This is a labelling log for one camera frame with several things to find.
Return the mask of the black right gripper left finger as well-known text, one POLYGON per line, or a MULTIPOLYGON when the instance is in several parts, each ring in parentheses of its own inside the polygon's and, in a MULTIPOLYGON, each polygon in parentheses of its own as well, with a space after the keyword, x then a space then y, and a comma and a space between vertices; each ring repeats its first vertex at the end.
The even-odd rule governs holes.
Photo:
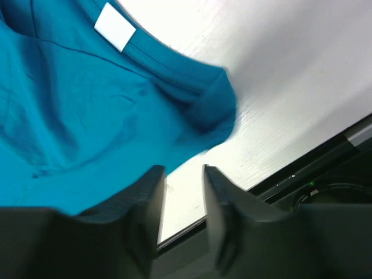
POLYGON ((48 208, 1 208, 1 277, 149 278, 164 185, 164 168, 153 166, 77 216, 48 208))

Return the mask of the blue t shirt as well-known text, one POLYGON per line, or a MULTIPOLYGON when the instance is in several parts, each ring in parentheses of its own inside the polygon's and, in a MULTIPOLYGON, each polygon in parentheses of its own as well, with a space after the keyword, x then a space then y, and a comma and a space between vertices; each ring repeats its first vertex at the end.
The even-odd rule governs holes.
POLYGON ((75 215, 224 142, 226 71, 173 51, 116 1, 1 2, 1 205, 75 215), (136 31, 119 52, 95 29, 110 3, 136 31))

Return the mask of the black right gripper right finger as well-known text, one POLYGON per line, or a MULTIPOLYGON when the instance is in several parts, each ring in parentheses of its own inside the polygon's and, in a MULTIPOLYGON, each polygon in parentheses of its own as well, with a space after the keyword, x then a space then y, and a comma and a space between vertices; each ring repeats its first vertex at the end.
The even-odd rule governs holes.
POLYGON ((370 278, 371 206, 286 212, 203 168, 207 231, 221 278, 370 278))

